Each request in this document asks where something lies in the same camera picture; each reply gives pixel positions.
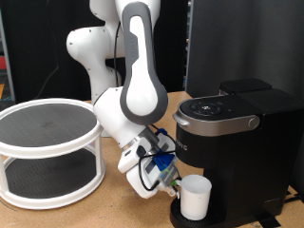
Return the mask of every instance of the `coffee maker drip tray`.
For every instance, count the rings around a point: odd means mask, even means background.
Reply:
[[[202,220],[190,220],[185,218],[181,214],[181,201],[179,199],[174,199],[171,204],[171,214],[170,219],[174,227],[176,228],[222,228],[224,219],[220,217],[214,208],[209,205],[207,216]]]

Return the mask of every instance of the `blue part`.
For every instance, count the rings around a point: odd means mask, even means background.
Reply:
[[[163,128],[158,129],[158,131],[155,134],[158,136],[160,135],[160,133],[162,133],[165,136],[168,135],[168,132]]]
[[[175,155],[173,154],[163,154],[153,157],[153,161],[159,167],[160,171],[162,171],[170,165],[174,157]]]

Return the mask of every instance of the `button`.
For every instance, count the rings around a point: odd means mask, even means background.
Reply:
[[[195,113],[200,114],[200,115],[204,114],[204,112],[199,111],[199,110],[196,110]]]
[[[216,108],[215,111],[212,111],[212,112],[211,112],[211,114],[212,114],[212,115],[217,115],[217,114],[219,114],[220,112],[221,112],[221,107],[218,106],[218,107]]]
[[[211,112],[211,111],[214,111],[216,108],[212,105],[203,105],[200,107],[200,109],[202,111]]]
[[[213,104],[213,103],[208,103],[208,105],[215,106],[215,104]]]
[[[126,153],[124,154],[124,156],[126,157],[126,156],[128,156],[130,153],[131,153],[131,150],[129,150],[128,152],[126,152]]]
[[[197,110],[198,109],[198,105],[197,104],[191,104],[190,105],[190,109],[191,110]]]
[[[249,126],[250,128],[252,128],[252,129],[257,128],[258,124],[259,124],[259,119],[256,118],[256,117],[254,117],[253,119],[251,119],[251,120],[248,122],[248,126]]]
[[[145,149],[141,145],[137,148],[136,153],[137,156],[140,158],[142,158],[146,154]]]

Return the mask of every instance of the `wooden table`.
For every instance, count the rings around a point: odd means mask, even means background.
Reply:
[[[178,104],[189,99],[185,92],[169,93],[169,106],[165,116],[156,123],[164,127],[175,138],[176,122],[172,115]],[[113,139],[102,139],[103,157],[106,164],[105,178],[88,197],[69,206],[45,210],[24,210],[2,199],[0,204],[0,227],[170,227],[170,205],[173,199],[167,193],[159,192],[151,199],[142,199],[128,183],[125,174],[117,169],[121,149]],[[178,161],[177,167],[182,176],[202,174],[202,169],[190,167]],[[289,202],[283,213],[276,217],[282,227],[304,227],[304,204],[301,201]],[[241,226],[261,228],[258,222]]]
[[[4,90],[4,84],[0,84],[0,99],[2,99],[3,90]]]

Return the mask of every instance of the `black cable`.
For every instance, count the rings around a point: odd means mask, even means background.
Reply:
[[[178,173],[179,173],[179,176],[176,177],[176,178],[174,179],[174,181],[181,181],[181,180],[182,180],[182,177],[181,177],[181,175],[180,175],[179,169],[178,169]]]
[[[172,142],[175,144],[175,146],[177,146],[177,142],[169,134],[167,134],[166,136],[169,137],[170,140],[172,140]]]
[[[289,199],[286,199],[284,203],[288,203],[288,202],[296,201],[296,200],[302,200],[301,196],[295,196],[295,197],[291,197]]]
[[[159,180],[155,181],[155,183],[151,186],[151,188],[147,188],[145,186],[144,181],[143,181],[143,176],[142,176],[142,166],[141,166],[142,160],[146,159],[146,158],[154,157],[154,156],[163,155],[163,154],[171,154],[171,153],[174,153],[174,152],[175,152],[175,150],[166,151],[166,152],[161,152],[161,153],[158,153],[158,154],[143,156],[143,157],[140,158],[140,160],[139,160],[139,175],[140,175],[142,186],[146,191],[152,192],[159,185],[160,181]]]
[[[55,36],[54,36],[54,32],[53,29],[51,27],[51,23],[50,23],[50,16],[49,16],[49,0],[47,0],[47,21],[48,21],[48,26],[49,26],[49,30],[50,30],[50,34],[51,37],[53,39],[53,50],[54,50],[54,54],[55,54],[55,61],[56,61],[56,68],[54,68],[54,70],[47,76],[47,78],[44,81],[44,84],[42,85],[38,95],[33,99],[38,99],[40,97],[40,95],[42,94],[43,90],[45,89],[48,80],[55,74],[55,72],[59,69],[59,64],[58,64],[58,57],[57,57],[57,47],[56,47],[56,40],[55,40]]]
[[[179,192],[179,190],[178,190],[175,186],[171,186],[171,187],[173,188],[173,190],[174,190],[176,193]]]
[[[116,36],[115,36],[115,47],[114,47],[114,68],[115,68],[115,76],[116,76],[116,87],[119,86],[118,76],[117,76],[117,68],[116,68],[116,49],[117,49],[118,32],[120,31],[120,27],[121,27],[121,22],[117,26]]]
[[[151,124],[151,126],[153,126],[156,130],[159,130],[159,128],[157,128],[155,125]]]

